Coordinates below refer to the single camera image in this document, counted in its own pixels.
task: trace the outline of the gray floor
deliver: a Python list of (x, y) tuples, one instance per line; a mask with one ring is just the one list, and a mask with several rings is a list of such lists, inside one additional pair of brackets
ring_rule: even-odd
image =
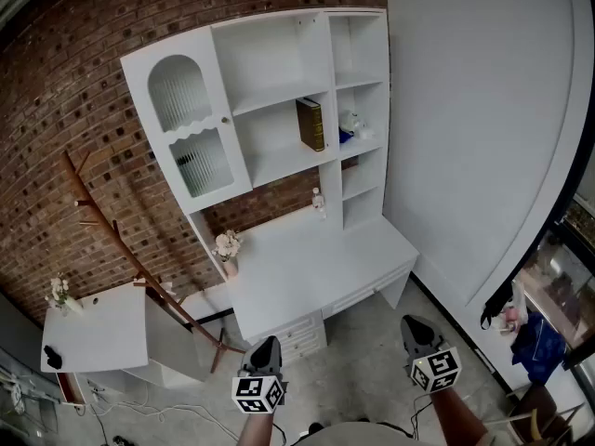
[[(409, 282), (395, 310), (381, 295), (374, 295), (325, 321), (328, 348), (284, 368), (284, 380), (289, 382), (289, 388), (286, 405), (277, 410), (275, 422), (285, 430), (288, 444), (295, 442), (299, 433), (314, 421), (331, 425), (366, 416), (372, 421), (387, 421), (408, 431), (412, 429), (409, 419), (414, 413), (413, 402), (423, 392), (403, 372), (406, 356), (399, 323), (406, 313), (433, 320), (443, 328), (449, 343), (458, 347), (463, 373), (456, 391), (468, 406), (483, 420), (505, 415), (509, 406), (499, 385), (439, 311)], [(237, 342), (235, 319), (230, 316), (225, 323)], [(182, 403), (202, 405), (239, 435), (245, 416), (231, 401), (231, 378), (239, 361), (239, 355), (225, 354), (217, 372), (194, 395), (150, 386), (147, 404), (157, 408)], [(144, 396), (142, 388), (135, 398), (124, 400), (143, 402)], [(417, 407), (428, 401), (419, 400)], [(58, 407), (57, 413), (59, 439), (46, 433), (38, 439), (34, 430), (32, 444), (98, 446), (104, 442), (98, 419), (88, 409), (83, 417), (78, 417), (68, 406)], [(126, 437), (138, 446), (234, 444), (218, 426), (192, 413), (170, 411), (162, 418), (142, 417), (127, 408), (116, 407), (102, 416), (101, 421), (110, 444), (115, 435)], [(419, 416), (419, 437), (431, 444), (444, 444), (431, 407)], [(273, 432), (271, 444), (282, 444), (277, 431)]]

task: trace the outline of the book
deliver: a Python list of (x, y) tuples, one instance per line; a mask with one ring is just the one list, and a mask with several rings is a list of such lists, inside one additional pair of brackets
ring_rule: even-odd
[(300, 98), (296, 99), (296, 110), (301, 141), (317, 152), (323, 151), (323, 110), (320, 104), (308, 98)]

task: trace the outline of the vase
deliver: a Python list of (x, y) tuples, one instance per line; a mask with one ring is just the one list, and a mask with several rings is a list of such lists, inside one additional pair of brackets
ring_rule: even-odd
[(66, 304), (70, 310), (76, 312), (79, 316), (82, 316), (85, 313), (83, 311), (83, 305), (73, 297), (66, 297), (64, 304)]
[(225, 272), (227, 272), (228, 277), (235, 278), (238, 275), (238, 265), (234, 258), (228, 259), (227, 261), (221, 261), (223, 264), (223, 268)]

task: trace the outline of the bookshelf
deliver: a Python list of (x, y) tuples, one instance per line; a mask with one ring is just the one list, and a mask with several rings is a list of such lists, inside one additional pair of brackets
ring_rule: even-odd
[[(122, 65), (165, 179), (230, 286), (245, 338), (308, 325), (297, 358), (326, 345), (323, 317), (378, 289), (398, 299), (417, 251), (382, 216), (386, 11), (303, 9), (222, 21), (143, 47)], [(296, 99), (304, 97), (321, 107), (322, 151), (301, 141)], [(339, 144), (343, 112), (364, 119), (365, 137)], [(341, 170), (351, 157), (357, 164)], [(201, 210), (312, 167), (326, 219), (310, 207), (245, 231), (239, 274), (228, 279), (211, 255)], [(300, 288), (307, 295), (293, 292)], [(261, 315), (267, 303), (279, 310)], [(290, 322), (279, 331), (283, 321)]]

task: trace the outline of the white cable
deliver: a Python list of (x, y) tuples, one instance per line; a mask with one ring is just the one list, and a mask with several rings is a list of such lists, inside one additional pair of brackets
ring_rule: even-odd
[[(117, 403), (111, 404), (110, 408), (108, 408), (107, 410), (104, 410), (103, 407), (96, 405), (102, 410), (102, 412), (101, 413), (91, 413), (91, 414), (94, 414), (95, 416), (105, 416), (114, 407), (119, 406), (121, 408), (128, 408), (129, 410), (132, 410), (133, 412), (138, 413), (142, 416), (146, 416), (146, 417), (157, 415), (159, 422), (164, 423), (165, 422), (165, 416), (164, 416), (165, 412), (168, 412), (170, 410), (177, 410), (179, 412), (190, 412), (190, 413), (196, 414), (197, 416), (200, 416), (202, 419), (208, 421), (209, 423), (214, 423), (215, 425), (219, 426), (221, 428), (221, 430), (225, 434), (227, 434), (230, 438), (232, 438), (233, 440), (235, 440), (235, 441), (239, 440), (239, 438), (229, 428), (222, 425), (220, 423), (220, 421), (215, 416), (213, 416), (213, 414), (211, 412), (209, 412), (204, 406), (179, 404), (179, 405), (169, 406), (167, 408), (164, 408), (163, 410), (159, 410), (158, 408), (155, 408), (154, 406), (147, 405), (147, 403), (149, 402), (149, 386), (145, 383), (145, 387), (146, 387), (147, 395), (146, 395), (145, 401), (142, 404), (135, 402), (135, 401), (119, 401)], [(103, 397), (101, 397), (101, 399), (103, 401), (105, 401), (106, 403), (110, 404)], [(154, 410), (154, 413), (140, 412), (139, 410), (137, 410), (137, 408), (149, 408), (151, 410)], [(195, 410), (191, 410), (191, 408), (200, 408), (201, 410), (205, 410), (206, 414), (208, 414), (210, 416), (210, 418), (207, 418), (206, 416), (201, 415), (200, 413), (196, 412)]]

